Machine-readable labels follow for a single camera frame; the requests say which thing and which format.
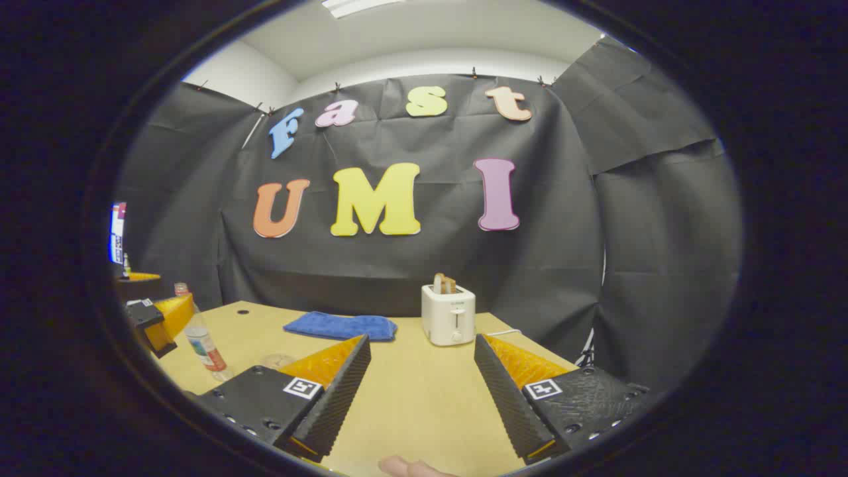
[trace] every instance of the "finger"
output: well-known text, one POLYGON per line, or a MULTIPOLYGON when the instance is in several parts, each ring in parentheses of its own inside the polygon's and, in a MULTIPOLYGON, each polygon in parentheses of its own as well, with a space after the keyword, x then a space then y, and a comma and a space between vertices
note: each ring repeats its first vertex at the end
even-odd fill
POLYGON ((422 461, 409 464, 406 474, 408 477, 456 477, 453 474, 439 472, 422 461))
POLYGON ((407 477, 409 465, 410 463, 398 456, 385 457, 377 463, 381 471, 392 477, 407 477))

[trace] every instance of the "ceiling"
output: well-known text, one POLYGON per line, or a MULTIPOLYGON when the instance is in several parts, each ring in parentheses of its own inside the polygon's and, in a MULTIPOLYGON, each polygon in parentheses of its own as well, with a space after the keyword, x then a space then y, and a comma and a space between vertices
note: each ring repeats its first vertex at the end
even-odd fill
POLYGON ((573 63, 599 36, 538 0, 407 0, 338 20, 320 0, 307 0, 242 40, 302 81, 363 59, 428 48, 492 48, 573 63))

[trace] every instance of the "bolt hole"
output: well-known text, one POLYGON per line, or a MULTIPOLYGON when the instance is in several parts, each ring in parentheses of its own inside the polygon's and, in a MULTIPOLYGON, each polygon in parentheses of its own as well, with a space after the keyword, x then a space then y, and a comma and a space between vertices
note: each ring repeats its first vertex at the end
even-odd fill
POLYGON ((272 420, 270 420, 270 419, 266 419, 266 420, 265 420, 265 422, 264 422, 264 424, 265 424, 265 427, 266 427, 266 428, 271 429, 271 430, 280 430, 280 429, 282 429, 282 426, 281 426, 279 423, 277 423, 277 422, 275 422, 275 421, 272 421, 272 420))

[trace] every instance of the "black backdrop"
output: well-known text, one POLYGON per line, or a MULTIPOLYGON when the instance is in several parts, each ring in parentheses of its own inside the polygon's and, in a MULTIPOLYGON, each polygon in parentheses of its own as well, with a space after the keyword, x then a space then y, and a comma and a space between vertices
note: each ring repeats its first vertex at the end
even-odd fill
POLYGON ((187 281, 202 308, 251 300, 415 316, 421 285, 445 272, 477 294, 478 311, 568 359, 594 326, 600 366, 662 389, 717 331, 740 260, 734 176, 715 133, 662 73, 609 39, 550 87, 412 76, 307 98, 271 117, 180 85, 138 138, 117 197, 129 202, 135 267, 187 281), (436 85, 448 111, 409 117, 407 92, 436 85), (502 85, 525 95, 530 121, 496 112, 483 92, 502 85), (354 122, 317 129, 316 116, 340 99, 359 101, 354 122), (269 130, 298 107, 294 143, 272 160, 269 130), (472 164, 488 157, 516 164, 516 230, 477 226, 483 185, 472 164), (398 162, 421 168, 421 232, 332 236, 333 173, 360 167, 376 186, 398 162), (311 184, 294 229, 261 238, 256 188, 298 178, 311 184))

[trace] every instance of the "peach letter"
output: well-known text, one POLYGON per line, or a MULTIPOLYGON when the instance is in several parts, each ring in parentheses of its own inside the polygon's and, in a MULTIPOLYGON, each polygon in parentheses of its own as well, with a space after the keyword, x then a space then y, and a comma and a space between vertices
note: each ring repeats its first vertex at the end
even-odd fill
POLYGON ((257 189, 259 199, 256 201, 254 211, 254 231, 266 239, 278 239, 292 231, 294 223, 298 221, 300 212, 300 200, 304 195, 304 189, 310 186, 306 179, 295 179, 286 185, 288 189, 288 202, 286 213, 279 222, 271 221, 271 207, 274 205, 276 193, 282 189, 282 184, 272 182, 263 184, 257 189))
POLYGON ((514 121, 527 121, 533 117, 533 113, 529 109, 518 109, 517 100, 524 100, 524 95, 521 93, 513 93, 509 87, 502 86, 490 89, 486 92, 486 96, 494 98, 494 107, 498 109, 500 115, 506 119, 514 121))

